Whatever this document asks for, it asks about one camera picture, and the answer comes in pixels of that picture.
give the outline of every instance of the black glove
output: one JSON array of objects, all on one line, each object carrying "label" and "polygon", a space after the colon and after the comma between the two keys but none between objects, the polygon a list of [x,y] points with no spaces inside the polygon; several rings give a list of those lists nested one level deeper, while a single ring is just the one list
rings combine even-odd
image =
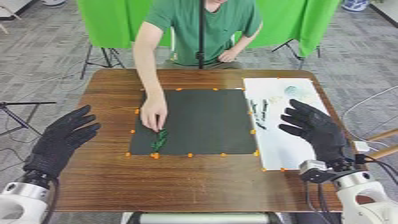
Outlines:
[{"label": "black glove", "polygon": [[86,105],[47,126],[24,161],[22,170],[37,170],[47,174],[51,178],[58,178],[74,150],[93,138],[95,131],[101,127],[95,123],[79,128],[95,120],[93,115],[85,116],[88,111],[90,106]]},{"label": "black glove", "polygon": [[346,138],[342,131],[326,114],[296,100],[289,101],[294,109],[285,108],[282,120],[294,125],[278,125],[278,128],[294,136],[300,136],[314,148],[316,160],[330,163],[342,157]]}]

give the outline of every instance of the green curtain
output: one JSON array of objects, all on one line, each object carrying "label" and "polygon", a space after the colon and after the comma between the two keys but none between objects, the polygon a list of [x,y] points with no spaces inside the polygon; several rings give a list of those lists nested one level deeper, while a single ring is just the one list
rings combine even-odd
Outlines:
[{"label": "green curtain", "polygon": [[[85,29],[95,47],[129,48],[150,0],[77,0]],[[307,57],[319,45],[339,0],[257,0],[262,31],[248,47],[300,42],[300,56]],[[170,46],[170,31],[161,46]]]}]

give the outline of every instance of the white sheet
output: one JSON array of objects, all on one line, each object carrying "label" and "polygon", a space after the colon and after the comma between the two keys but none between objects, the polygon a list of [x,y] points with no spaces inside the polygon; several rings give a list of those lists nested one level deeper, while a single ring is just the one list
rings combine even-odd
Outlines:
[{"label": "white sheet", "polygon": [[[255,116],[252,114],[252,123],[255,127],[255,140],[260,154],[260,162],[266,170],[298,169],[300,163],[314,159],[312,147],[305,140],[289,135],[280,129],[280,114],[289,106],[289,99],[296,99],[316,107],[324,113],[324,105],[314,90],[308,79],[276,79],[276,78],[246,78],[244,97],[257,104],[257,120],[266,130],[255,125]],[[262,99],[268,102],[266,118],[262,121]]]}]

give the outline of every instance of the green t-shirt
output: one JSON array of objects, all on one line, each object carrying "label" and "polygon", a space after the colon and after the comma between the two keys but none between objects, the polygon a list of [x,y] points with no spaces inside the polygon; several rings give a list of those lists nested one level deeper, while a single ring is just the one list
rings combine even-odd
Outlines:
[{"label": "green t-shirt", "polygon": [[[175,48],[170,60],[181,65],[197,65],[198,51],[198,0],[154,0],[145,17],[163,32],[172,27]],[[213,64],[221,52],[232,47],[236,31],[250,37],[260,24],[255,0],[227,0],[218,11],[205,11],[204,64]]]}]

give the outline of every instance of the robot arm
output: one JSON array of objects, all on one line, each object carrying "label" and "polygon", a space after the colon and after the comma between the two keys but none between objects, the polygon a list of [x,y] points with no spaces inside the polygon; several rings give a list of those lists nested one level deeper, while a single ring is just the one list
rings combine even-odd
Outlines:
[{"label": "robot arm", "polygon": [[[398,203],[387,197],[380,182],[367,171],[355,170],[355,160],[342,156],[346,139],[330,117],[308,105],[291,100],[282,120],[291,125],[280,129],[301,137],[314,148],[316,160],[300,165],[301,181],[316,184],[333,183],[337,198],[342,204],[344,224],[398,223]],[[358,204],[356,196],[372,202]]]},{"label": "robot arm", "polygon": [[26,173],[19,180],[6,184],[0,195],[0,224],[45,224],[49,221],[49,216],[42,220],[49,182],[56,188],[56,178],[74,150],[93,138],[99,129],[99,124],[83,127],[95,120],[93,115],[85,116],[88,111],[90,107],[85,106],[45,128],[22,166]]}]

